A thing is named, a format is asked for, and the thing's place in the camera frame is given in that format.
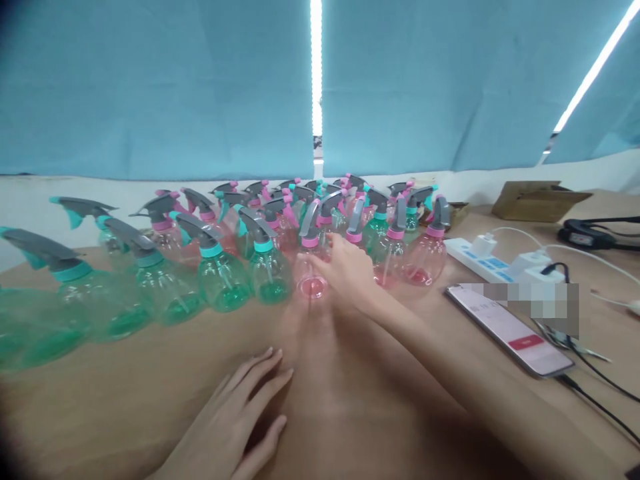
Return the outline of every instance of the forearm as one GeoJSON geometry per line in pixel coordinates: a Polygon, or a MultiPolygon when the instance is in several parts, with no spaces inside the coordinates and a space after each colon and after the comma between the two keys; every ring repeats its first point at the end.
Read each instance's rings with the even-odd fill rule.
{"type": "Polygon", "coordinates": [[[623,478],[564,414],[508,375],[460,355],[438,322],[425,322],[382,292],[369,305],[365,313],[532,471],[546,479],[623,478]]]}

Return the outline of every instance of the white wall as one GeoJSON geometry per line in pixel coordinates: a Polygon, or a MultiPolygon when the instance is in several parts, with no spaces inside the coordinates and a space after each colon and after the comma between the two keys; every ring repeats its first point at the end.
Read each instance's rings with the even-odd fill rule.
{"type": "MultiPolygon", "coordinates": [[[[321,165],[316,165],[319,176],[321,165]]],[[[607,189],[640,194],[640,149],[580,163],[540,165],[528,169],[494,171],[430,172],[414,174],[416,180],[430,183],[435,178],[442,194],[450,201],[469,201],[474,205],[493,203],[507,180],[560,180],[572,190],[607,189]]],[[[412,177],[407,175],[367,176],[378,188],[412,177]]],[[[190,187],[202,193],[221,182],[141,182],[110,181],[80,177],[0,177],[0,225],[32,230],[68,247],[96,245],[97,229],[86,219],[80,228],[71,231],[67,214],[49,197],[88,198],[120,207],[113,216],[135,227],[149,226],[142,217],[129,218],[142,204],[152,199],[156,189],[179,190],[190,187]]],[[[250,181],[240,182],[240,187],[250,181]]],[[[23,257],[6,241],[0,241],[0,271],[16,266],[23,257]]]]}

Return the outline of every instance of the black cable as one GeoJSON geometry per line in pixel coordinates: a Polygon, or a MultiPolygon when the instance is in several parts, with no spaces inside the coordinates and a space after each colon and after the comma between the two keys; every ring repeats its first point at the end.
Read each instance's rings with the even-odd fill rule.
{"type": "Polygon", "coordinates": [[[580,353],[578,351],[578,349],[575,347],[573,340],[571,338],[570,335],[567,335],[567,343],[569,344],[569,348],[571,350],[573,350],[573,352],[580,358],[580,360],[582,360],[584,363],[587,364],[587,366],[593,370],[594,372],[596,372],[596,374],[598,374],[598,376],[600,378],[602,378],[602,380],[604,380],[605,382],[607,382],[608,384],[610,384],[610,386],[612,386],[613,388],[615,388],[616,390],[618,390],[618,392],[622,393],[624,396],[630,398],[631,400],[634,400],[638,403],[640,403],[640,398],[636,397],[634,394],[632,394],[631,392],[624,390],[624,388],[622,388],[620,385],[616,384],[614,381],[609,380],[606,375],[604,373],[601,373],[600,370],[598,370],[596,367],[594,367],[591,362],[589,362],[589,360],[587,360],[585,358],[584,355],[582,355],[582,353],[580,353]]]}
{"type": "Polygon", "coordinates": [[[588,401],[590,401],[592,404],[594,404],[596,407],[598,407],[600,410],[602,410],[602,412],[604,412],[614,422],[616,422],[618,425],[620,425],[631,436],[631,438],[633,438],[638,443],[638,445],[640,445],[640,437],[638,437],[633,432],[633,430],[631,430],[628,426],[626,426],[626,424],[622,420],[620,420],[618,417],[616,417],[614,414],[612,414],[609,410],[604,408],[596,399],[594,399],[592,396],[590,396],[588,393],[586,393],[584,390],[582,390],[582,388],[580,388],[580,385],[578,385],[572,378],[570,378],[566,374],[562,374],[559,377],[557,377],[557,379],[558,379],[558,381],[560,383],[562,383],[562,384],[566,385],[567,387],[569,387],[570,389],[578,392],[580,395],[582,395],[584,398],[586,398],[588,401]]]}

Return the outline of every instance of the blue curtain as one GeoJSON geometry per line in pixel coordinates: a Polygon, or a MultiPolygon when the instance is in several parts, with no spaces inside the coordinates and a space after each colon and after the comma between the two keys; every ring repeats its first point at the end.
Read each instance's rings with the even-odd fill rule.
{"type": "Polygon", "coordinates": [[[640,16],[578,104],[545,163],[604,157],[640,145],[640,16]]]}
{"type": "Polygon", "coordinates": [[[0,173],[311,177],[300,0],[22,2],[0,40],[0,173]]]}
{"type": "Polygon", "coordinates": [[[535,165],[631,0],[324,0],[326,176],[535,165]]]}

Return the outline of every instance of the red button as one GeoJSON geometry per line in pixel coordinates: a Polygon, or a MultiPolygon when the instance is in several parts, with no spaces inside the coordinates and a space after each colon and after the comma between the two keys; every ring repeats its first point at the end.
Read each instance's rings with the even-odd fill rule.
{"type": "Polygon", "coordinates": [[[518,340],[510,341],[509,346],[514,350],[524,350],[525,348],[534,347],[544,342],[545,341],[539,335],[530,335],[528,337],[522,337],[518,340]]]}

